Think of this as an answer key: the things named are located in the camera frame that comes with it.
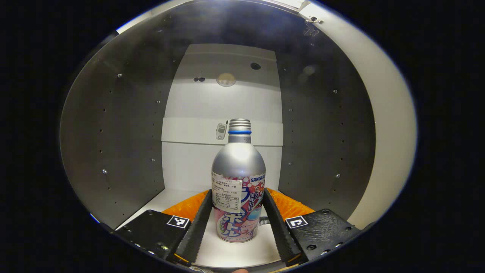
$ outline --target cell phone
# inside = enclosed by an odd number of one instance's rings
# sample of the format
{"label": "cell phone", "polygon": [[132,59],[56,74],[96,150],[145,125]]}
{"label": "cell phone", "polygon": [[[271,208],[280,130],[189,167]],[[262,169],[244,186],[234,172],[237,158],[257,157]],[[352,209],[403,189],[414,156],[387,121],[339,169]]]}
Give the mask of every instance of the cell phone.
{"label": "cell phone", "polygon": [[215,138],[217,140],[223,140],[224,137],[226,136],[226,128],[227,128],[227,120],[226,123],[219,123],[217,125],[217,129],[215,131]]}

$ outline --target white floor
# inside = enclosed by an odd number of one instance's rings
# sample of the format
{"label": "white floor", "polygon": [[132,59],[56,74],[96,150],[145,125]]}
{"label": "white floor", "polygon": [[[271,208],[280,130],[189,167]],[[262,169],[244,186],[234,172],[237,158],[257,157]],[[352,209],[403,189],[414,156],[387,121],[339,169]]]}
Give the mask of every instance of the white floor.
{"label": "white floor", "polygon": [[[163,211],[199,192],[165,189],[118,228],[124,226],[148,209]],[[264,208],[261,216],[267,216]],[[245,243],[230,243],[220,239],[215,230],[213,211],[210,213],[199,254],[194,265],[207,267],[242,268],[279,261],[271,225],[258,227],[256,237]]]}

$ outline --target silver bottle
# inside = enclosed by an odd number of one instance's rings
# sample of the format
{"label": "silver bottle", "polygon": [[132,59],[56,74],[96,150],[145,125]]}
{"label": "silver bottle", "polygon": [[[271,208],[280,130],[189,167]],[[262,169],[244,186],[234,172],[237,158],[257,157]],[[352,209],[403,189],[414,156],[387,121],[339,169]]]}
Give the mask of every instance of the silver bottle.
{"label": "silver bottle", "polygon": [[[228,134],[228,143],[212,163],[212,202],[216,229],[219,237],[224,240],[245,242],[256,235],[258,228],[266,166],[261,154],[251,144],[249,120],[231,119]],[[230,196],[231,192],[225,189],[234,189],[233,193],[238,193],[238,208],[233,207],[237,196]],[[227,202],[227,207],[231,209],[224,209],[221,205],[223,202]]]}

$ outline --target nutrition label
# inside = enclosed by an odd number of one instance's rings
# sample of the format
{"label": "nutrition label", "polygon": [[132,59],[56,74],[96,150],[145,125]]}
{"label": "nutrition label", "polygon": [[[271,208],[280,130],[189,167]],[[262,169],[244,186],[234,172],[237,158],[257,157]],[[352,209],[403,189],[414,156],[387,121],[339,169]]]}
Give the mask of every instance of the nutrition label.
{"label": "nutrition label", "polygon": [[212,203],[220,210],[238,213],[241,208],[242,180],[229,180],[212,173]]}

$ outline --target black background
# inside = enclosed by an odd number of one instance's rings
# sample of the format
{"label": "black background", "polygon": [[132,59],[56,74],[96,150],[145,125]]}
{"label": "black background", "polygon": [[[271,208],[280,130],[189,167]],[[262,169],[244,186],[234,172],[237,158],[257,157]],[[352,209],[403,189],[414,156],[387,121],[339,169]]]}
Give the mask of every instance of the black background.
{"label": "black background", "polygon": [[[419,147],[408,185],[359,240],[308,271],[428,271],[483,267],[478,241],[478,148],[470,98],[480,91],[478,25],[472,2],[325,1],[368,33],[408,78],[419,117]],[[65,87],[108,34],[157,1],[10,3],[5,215],[12,272],[164,272],[150,257],[109,236],[77,200],[59,160],[56,135]]]}

